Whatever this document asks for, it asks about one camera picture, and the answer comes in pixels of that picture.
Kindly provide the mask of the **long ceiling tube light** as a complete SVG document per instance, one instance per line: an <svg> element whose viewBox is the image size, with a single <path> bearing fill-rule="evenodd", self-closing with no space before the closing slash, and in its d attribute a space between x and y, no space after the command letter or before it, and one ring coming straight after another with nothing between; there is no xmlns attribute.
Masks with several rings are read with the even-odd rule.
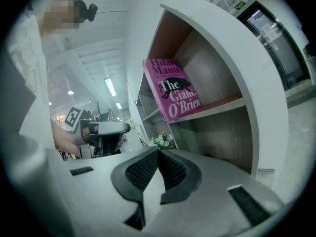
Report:
<svg viewBox="0 0 316 237"><path fill-rule="evenodd" d="M115 89L114 89L112 80L111 80L110 78L107 78L107 79L104 79L104 81L105 81L105 84L106 84L106 86L107 86L107 88L108 88L110 94L111 94L112 96L116 96L117 94L116 94L116 91L115 91Z"/></svg>

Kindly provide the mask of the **black framed glass door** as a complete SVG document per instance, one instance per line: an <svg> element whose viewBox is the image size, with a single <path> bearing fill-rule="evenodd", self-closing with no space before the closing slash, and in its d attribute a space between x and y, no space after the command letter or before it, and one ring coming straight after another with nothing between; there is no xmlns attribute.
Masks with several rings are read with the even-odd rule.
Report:
<svg viewBox="0 0 316 237"><path fill-rule="evenodd" d="M237 19L265 48L285 90L311 78L303 55L288 30L259 2L250 5Z"/></svg>

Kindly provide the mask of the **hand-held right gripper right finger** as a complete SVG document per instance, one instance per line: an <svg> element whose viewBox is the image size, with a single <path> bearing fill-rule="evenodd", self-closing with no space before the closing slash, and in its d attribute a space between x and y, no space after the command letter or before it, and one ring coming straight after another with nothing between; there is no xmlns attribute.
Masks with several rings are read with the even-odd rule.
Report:
<svg viewBox="0 0 316 237"><path fill-rule="evenodd" d="M160 203L185 201L201 183L200 168L189 159L169 150L158 151L158 169L162 175L165 193Z"/></svg>

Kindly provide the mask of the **person's left forearm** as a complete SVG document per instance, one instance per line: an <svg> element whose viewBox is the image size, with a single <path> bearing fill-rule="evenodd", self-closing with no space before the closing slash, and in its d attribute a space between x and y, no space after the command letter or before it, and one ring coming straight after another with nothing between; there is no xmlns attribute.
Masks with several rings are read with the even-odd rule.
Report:
<svg viewBox="0 0 316 237"><path fill-rule="evenodd" d="M64 130L53 120L50 120L55 148L65 153L80 156L79 145L71 132Z"/></svg>

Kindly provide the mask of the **person in white clothes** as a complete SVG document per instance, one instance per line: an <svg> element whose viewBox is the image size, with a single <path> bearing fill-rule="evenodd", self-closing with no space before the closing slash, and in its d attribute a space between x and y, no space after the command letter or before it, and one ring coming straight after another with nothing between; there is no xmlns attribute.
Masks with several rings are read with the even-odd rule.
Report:
<svg viewBox="0 0 316 237"><path fill-rule="evenodd" d="M37 140L45 148L55 149L47 94L47 66L34 15L21 14L9 35L7 49L26 87L35 95L20 134Z"/></svg>

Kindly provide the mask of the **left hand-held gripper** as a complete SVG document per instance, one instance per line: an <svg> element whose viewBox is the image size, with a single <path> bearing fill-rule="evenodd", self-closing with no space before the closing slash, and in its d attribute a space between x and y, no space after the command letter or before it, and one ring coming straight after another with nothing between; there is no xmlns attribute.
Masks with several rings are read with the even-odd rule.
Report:
<svg viewBox="0 0 316 237"><path fill-rule="evenodd" d="M98 158L112 155L118 149L118 143L123 134L130 131L130 125L125 122L100 121L86 110L72 107L65 118L65 124L70 127L72 135L79 145L81 158ZM83 141L81 133L89 124L99 125L98 135L92 143Z"/></svg>

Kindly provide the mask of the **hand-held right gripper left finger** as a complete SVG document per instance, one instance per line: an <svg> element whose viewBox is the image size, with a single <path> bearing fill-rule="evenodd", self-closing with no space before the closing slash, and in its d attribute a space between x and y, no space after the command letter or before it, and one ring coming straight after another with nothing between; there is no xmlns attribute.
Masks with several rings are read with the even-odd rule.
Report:
<svg viewBox="0 0 316 237"><path fill-rule="evenodd" d="M111 173L111 181L126 200L143 201L143 192L158 168L158 148L149 147L140 154L117 165Z"/></svg>

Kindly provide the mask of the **person's left hand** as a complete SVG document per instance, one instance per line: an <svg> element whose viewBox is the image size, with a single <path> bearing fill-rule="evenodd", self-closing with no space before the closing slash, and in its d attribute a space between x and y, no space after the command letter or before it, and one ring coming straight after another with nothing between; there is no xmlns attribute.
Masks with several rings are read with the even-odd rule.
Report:
<svg viewBox="0 0 316 237"><path fill-rule="evenodd" d="M82 139L86 143L92 143L98 135L99 125L89 124L87 127L82 129Z"/></svg>

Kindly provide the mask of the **pink book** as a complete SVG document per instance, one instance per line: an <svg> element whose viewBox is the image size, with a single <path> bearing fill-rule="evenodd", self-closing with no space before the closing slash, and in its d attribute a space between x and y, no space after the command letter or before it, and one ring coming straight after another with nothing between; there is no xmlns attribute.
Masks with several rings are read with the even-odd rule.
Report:
<svg viewBox="0 0 316 237"><path fill-rule="evenodd" d="M177 120L201 107L194 87L177 60L144 59L142 66L165 122Z"/></svg>

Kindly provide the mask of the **white wooden bookshelf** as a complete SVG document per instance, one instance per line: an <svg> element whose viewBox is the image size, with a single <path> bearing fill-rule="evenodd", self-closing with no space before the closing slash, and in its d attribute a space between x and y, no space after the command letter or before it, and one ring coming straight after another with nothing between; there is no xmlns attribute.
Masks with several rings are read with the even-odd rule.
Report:
<svg viewBox="0 0 316 237"><path fill-rule="evenodd" d="M182 65L201 107L172 122L164 122L146 77L137 109L145 139L171 134L171 145L195 154L236 154L253 151L250 118L231 71L215 48L190 24L165 10L155 32L151 58L174 58Z"/></svg>

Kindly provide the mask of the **potted white flowers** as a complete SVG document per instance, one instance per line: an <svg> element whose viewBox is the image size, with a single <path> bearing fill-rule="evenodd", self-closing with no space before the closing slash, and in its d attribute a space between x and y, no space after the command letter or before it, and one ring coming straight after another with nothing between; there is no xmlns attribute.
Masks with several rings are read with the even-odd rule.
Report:
<svg viewBox="0 0 316 237"><path fill-rule="evenodd" d="M160 149L169 148L171 146L171 142L173 137L171 134L167 134L163 132L157 138L152 137L150 141L150 146L156 146Z"/></svg>

